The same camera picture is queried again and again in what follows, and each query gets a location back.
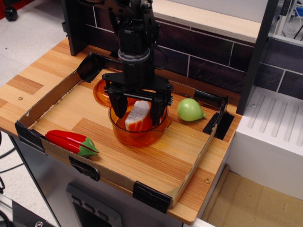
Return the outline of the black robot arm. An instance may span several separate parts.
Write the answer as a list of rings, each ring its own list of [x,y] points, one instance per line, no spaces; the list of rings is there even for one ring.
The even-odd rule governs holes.
[[[121,73],[102,76],[104,91],[116,116],[124,117],[128,98],[150,102],[150,117],[158,125],[164,110],[172,104],[173,86],[155,74],[154,50],[159,49],[160,26],[152,10],[151,0],[82,0],[81,4],[108,11],[114,33],[119,41],[118,57]]]

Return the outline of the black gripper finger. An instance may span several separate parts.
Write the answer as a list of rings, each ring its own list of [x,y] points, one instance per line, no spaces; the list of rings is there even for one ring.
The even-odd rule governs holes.
[[[165,100],[161,97],[157,97],[151,101],[150,116],[153,125],[158,125],[160,123],[160,118],[163,116],[166,106]]]
[[[109,93],[110,103],[117,117],[123,118],[128,108],[127,97],[123,93]]]

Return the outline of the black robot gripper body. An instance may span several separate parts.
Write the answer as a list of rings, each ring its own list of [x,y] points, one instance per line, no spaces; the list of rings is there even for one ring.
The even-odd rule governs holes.
[[[109,94],[112,86],[118,93],[129,97],[151,102],[157,97],[165,100],[166,105],[172,104],[173,86],[164,78],[155,74],[153,54],[142,55],[118,54],[122,63],[122,72],[106,73],[102,78],[106,80],[106,92]]]

